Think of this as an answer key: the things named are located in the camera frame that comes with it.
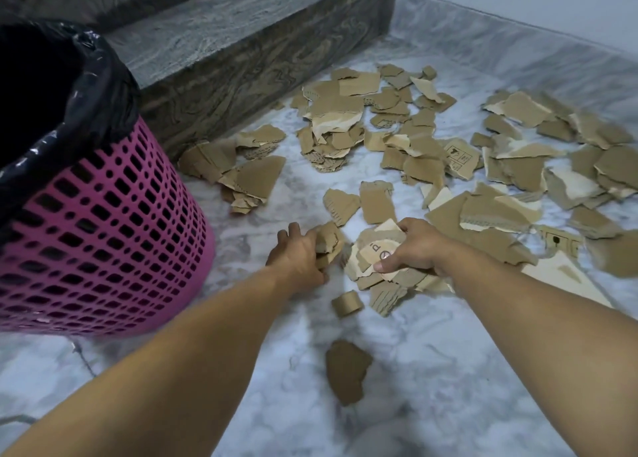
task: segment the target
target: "person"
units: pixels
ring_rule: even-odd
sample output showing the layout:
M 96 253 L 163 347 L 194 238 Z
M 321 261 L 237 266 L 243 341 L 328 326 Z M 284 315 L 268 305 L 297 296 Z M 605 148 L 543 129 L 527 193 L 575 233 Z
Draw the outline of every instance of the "person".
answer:
M 528 277 L 403 219 L 406 241 L 375 266 L 434 268 L 481 320 L 552 425 L 579 456 L 638 455 L 638 322 Z M 5 457 L 208 457 L 292 294 L 324 283 L 314 232 L 277 234 L 266 267 L 175 317 L 93 379 Z

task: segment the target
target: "person's left arm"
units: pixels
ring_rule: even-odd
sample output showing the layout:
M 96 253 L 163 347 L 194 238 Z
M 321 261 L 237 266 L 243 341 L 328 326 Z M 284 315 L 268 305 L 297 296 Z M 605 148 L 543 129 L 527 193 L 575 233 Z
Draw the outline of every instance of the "person's left arm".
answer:
M 244 396 L 268 329 L 324 283 L 316 235 L 281 230 L 267 266 L 180 314 L 34 424 L 4 457 L 208 457 Z

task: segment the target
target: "trash bin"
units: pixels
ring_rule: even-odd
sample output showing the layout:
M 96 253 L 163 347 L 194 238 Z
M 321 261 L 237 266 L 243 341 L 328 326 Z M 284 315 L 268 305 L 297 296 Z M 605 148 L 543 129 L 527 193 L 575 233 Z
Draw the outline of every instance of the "trash bin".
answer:
M 0 27 L 0 330 L 130 336 L 199 292 L 215 243 L 85 26 Z

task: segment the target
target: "stair tread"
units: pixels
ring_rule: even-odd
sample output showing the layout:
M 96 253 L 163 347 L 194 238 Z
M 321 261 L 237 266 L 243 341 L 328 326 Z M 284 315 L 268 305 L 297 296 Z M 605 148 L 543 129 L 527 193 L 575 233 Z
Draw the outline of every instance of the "stair tread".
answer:
M 319 0 L 189 0 L 107 39 L 146 88 Z

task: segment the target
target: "person's right arm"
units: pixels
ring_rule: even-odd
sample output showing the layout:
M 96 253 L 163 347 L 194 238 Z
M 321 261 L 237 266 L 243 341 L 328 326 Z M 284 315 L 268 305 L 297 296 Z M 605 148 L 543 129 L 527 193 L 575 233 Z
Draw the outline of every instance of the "person's right arm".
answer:
M 403 219 L 406 241 L 379 272 L 435 268 L 490 333 L 531 396 L 581 457 L 638 455 L 638 322 L 537 281 Z

